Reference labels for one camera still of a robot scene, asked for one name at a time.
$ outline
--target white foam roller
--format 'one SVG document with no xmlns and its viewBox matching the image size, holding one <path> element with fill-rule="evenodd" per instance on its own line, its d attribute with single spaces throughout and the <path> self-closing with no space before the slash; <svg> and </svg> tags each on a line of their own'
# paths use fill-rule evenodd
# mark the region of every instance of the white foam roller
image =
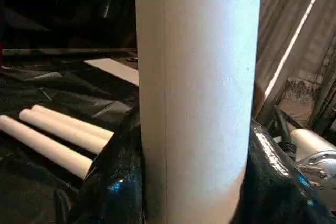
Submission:
<svg viewBox="0 0 336 224">
<path fill-rule="evenodd" d="M 66 124 L 45 114 L 24 109 L 19 115 L 20 119 L 39 129 L 52 133 L 72 144 L 80 146 L 90 152 L 99 154 L 107 141 L 81 131 L 75 126 Z"/>
<path fill-rule="evenodd" d="M 32 110 L 43 113 L 45 115 L 48 115 L 51 118 L 57 119 L 57 120 L 59 120 L 61 122 L 64 122 L 66 124 L 73 125 L 79 130 L 90 133 L 91 135 L 97 136 L 97 137 L 99 137 L 101 139 L 104 139 L 106 141 L 111 139 L 111 137 L 113 136 L 112 131 L 108 131 L 108 130 L 103 129 L 101 127 L 95 126 L 93 124 L 84 122 L 84 121 L 79 120 L 79 119 L 75 119 L 71 116 L 64 115 L 62 113 L 59 113 L 57 111 L 48 109 L 48 108 L 40 106 L 40 105 L 33 106 Z"/>
<path fill-rule="evenodd" d="M 92 164 L 92 160 L 89 158 L 34 131 L 9 116 L 0 116 L 0 129 L 82 179 L 85 178 Z"/>
</svg>

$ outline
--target paper roll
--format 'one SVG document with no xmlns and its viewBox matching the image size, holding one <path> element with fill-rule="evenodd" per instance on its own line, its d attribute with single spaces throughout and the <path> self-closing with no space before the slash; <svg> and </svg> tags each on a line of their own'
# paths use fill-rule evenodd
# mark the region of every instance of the paper roll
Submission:
<svg viewBox="0 0 336 224">
<path fill-rule="evenodd" d="M 136 0 L 149 224 L 229 223 L 248 150 L 260 0 Z"/>
</svg>

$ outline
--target white dowel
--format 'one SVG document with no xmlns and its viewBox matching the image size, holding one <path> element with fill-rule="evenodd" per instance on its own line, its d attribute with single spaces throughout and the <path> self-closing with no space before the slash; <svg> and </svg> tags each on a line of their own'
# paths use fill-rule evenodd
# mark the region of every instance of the white dowel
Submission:
<svg viewBox="0 0 336 224">
<path fill-rule="evenodd" d="M 20 119 L 46 132 L 50 132 L 70 143 L 80 146 L 90 152 L 99 154 L 107 144 L 106 140 L 81 131 L 72 125 L 51 118 L 47 115 L 24 109 L 19 115 Z"/>
<path fill-rule="evenodd" d="M 260 0 L 136 0 L 147 224 L 230 223 L 247 160 Z"/>
<path fill-rule="evenodd" d="M 0 129 L 81 179 L 85 178 L 92 164 L 89 158 L 8 116 L 0 116 Z"/>
<path fill-rule="evenodd" d="M 63 122 L 65 124 L 73 125 L 79 130 L 90 133 L 91 135 L 94 135 L 94 136 L 99 137 L 101 139 L 104 139 L 106 141 L 111 139 L 111 137 L 113 136 L 112 131 L 108 131 L 108 130 L 103 129 L 101 127 L 95 126 L 93 124 L 84 122 L 84 121 L 79 120 L 79 119 L 75 119 L 71 116 L 64 115 L 62 113 L 59 113 L 57 111 L 45 108 L 45 107 L 40 106 L 40 105 L 33 106 L 32 110 L 43 113 L 45 115 L 48 115 L 51 118 L 57 119 L 60 122 Z"/>
</svg>

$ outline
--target silver metal part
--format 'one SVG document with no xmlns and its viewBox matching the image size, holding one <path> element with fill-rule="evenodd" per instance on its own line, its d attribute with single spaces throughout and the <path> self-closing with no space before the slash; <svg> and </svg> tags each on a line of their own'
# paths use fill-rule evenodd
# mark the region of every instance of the silver metal part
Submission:
<svg viewBox="0 0 336 224">
<path fill-rule="evenodd" d="M 297 166 L 308 178 L 324 203 L 336 210 L 336 146 L 306 129 L 291 132 L 297 147 Z"/>
<path fill-rule="evenodd" d="M 336 151 L 336 146 L 307 129 L 296 129 L 290 133 L 297 147 L 296 161 L 308 158 L 322 151 Z"/>
</svg>

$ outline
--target white rod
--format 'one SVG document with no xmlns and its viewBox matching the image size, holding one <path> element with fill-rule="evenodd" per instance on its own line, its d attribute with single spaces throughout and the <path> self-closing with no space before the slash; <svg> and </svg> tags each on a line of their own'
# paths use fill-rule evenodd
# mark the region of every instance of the white rod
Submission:
<svg viewBox="0 0 336 224">
<path fill-rule="evenodd" d="M 106 129 L 103 129 L 101 127 L 95 126 L 93 124 L 84 122 L 82 120 L 73 118 L 68 115 L 64 115 L 62 113 L 59 113 L 57 111 L 48 109 L 46 107 L 40 106 L 40 105 L 35 105 L 32 107 L 33 111 L 37 111 L 39 113 L 42 113 L 44 115 L 47 115 L 53 119 L 56 119 L 64 124 L 72 125 L 76 127 L 79 130 L 82 130 L 84 132 L 87 132 L 91 135 L 94 135 L 96 137 L 99 137 L 101 139 L 104 139 L 106 141 L 110 140 L 113 136 L 112 131 L 108 131 Z"/>
<path fill-rule="evenodd" d="M 148 224 L 229 223 L 247 158 L 260 0 L 136 0 Z"/>
<path fill-rule="evenodd" d="M 67 125 L 62 121 L 55 120 L 47 115 L 24 109 L 19 115 L 20 119 L 39 129 L 50 132 L 70 143 L 80 146 L 90 152 L 99 154 L 107 144 L 106 140 L 81 131 L 72 125 Z"/>
<path fill-rule="evenodd" d="M 8 116 L 0 116 L 0 129 L 81 179 L 85 178 L 92 164 L 87 157 Z"/>
</svg>

